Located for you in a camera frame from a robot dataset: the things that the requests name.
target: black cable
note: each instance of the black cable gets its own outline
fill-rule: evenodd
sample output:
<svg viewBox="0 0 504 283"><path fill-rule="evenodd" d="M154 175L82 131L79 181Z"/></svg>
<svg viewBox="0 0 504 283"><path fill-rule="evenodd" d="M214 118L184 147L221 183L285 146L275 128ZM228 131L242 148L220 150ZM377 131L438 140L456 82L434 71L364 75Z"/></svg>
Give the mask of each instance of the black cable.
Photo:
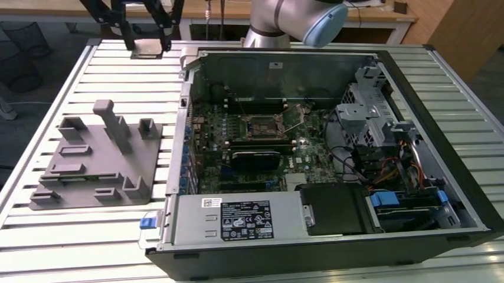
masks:
<svg viewBox="0 0 504 283"><path fill-rule="evenodd" d="M226 0L221 0L221 31L220 31L220 40L224 40L224 11L226 6Z"/></svg>
<svg viewBox="0 0 504 283"><path fill-rule="evenodd" d="M11 166L11 165L0 165L0 169L3 169L3 170L14 170L15 167Z"/></svg>
<svg viewBox="0 0 504 283"><path fill-rule="evenodd" d="M363 27L363 17L361 17L361 8L371 8L371 6L356 6L356 4L353 4L351 1L349 1L351 5L357 8L357 13L360 15L360 28Z"/></svg>
<svg viewBox="0 0 504 283"><path fill-rule="evenodd" d="M328 145L328 139L327 139L327 130L328 130L328 125L329 125L329 121L331 121L331 116L336 114L336 110L333 109L332 112L329 113L329 116L328 116L328 122L325 123L325 127L324 127L324 144L325 144L325 147L331 153L331 155L344 164L344 168L345 166L351 169L351 171L355 173L355 175L357 176L357 178L365 183L371 183L371 181L368 180L368 178L365 176L363 176L363 174L359 172L359 170L345 162L345 160L343 160L332 151L331 151L331 147Z"/></svg>

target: warning label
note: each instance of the warning label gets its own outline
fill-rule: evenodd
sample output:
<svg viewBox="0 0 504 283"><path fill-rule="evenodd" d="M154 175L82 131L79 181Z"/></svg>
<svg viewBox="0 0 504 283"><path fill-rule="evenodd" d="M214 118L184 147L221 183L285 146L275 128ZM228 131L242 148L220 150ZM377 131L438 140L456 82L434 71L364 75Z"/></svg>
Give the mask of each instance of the warning label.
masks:
<svg viewBox="0 0 504 283"><path fill-rule="evenodd" d="M221 219L225 241L275 238L269 200L221 203Z"/></svg>

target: blue tab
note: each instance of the blue tab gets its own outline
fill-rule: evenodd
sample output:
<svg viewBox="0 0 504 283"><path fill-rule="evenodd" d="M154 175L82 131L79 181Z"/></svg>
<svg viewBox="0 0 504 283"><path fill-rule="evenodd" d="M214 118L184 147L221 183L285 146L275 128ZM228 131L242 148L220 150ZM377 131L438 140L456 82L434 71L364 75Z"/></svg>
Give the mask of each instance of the blue tab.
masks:
<svg viewBox="0 0 504 283"><path fill-rule="evenodd" d="M400 204L400 200L398 199L395 192L376 192L375 195L371 196L371 202L373 206Z"/></svg>
<svg viewBox="0 0 504 283"><path fill-rule="evenodd" d="M371 203L373 204L373 207L380 206L380 199L379 199L379 195L377 194L375 194L373 196L371 196Z"/></svg>
<svg viewBox="0 0 504 283"><path fill-rule="evenodd" d="M440 197L442 203L448 202L448 196L447 196L447 193L444 192L444 190L439 190L439 197Z"/></svg>
<svg viewBox="0 0 504 283"><path fill-rule="evenodd" d="M148 230L148 229L156 229L157 228L157 218L142 218L141 220L141 229Z"/></svg>

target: aluminum extrusion table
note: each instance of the aluminum extrusion table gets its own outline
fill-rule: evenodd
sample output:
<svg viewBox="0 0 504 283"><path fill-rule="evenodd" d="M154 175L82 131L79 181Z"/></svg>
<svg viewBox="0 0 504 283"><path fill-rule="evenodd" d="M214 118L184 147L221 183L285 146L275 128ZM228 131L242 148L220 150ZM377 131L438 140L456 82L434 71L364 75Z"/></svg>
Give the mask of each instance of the aluminum extrusion table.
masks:
<svg viewBox="0 0 504 283"><path fill-rule="evenodd" d="M238 47L237 42L174 42L162 60L130 60L121 41L90 41L0 193L2 282L173 282L140 248L140 219L165 205L184 47ZM423 46L335 44L391 52L494 206L504 215L504 128L436 51ZM111 99L128 123L164 123L153 202L141 206L33 211L30 195L57 149L65 116L102 124L97 99ZM158 231L145 234L154 243ZM502 239L462 248L422 264L226 279L224 282L502 282Z"/></svg>

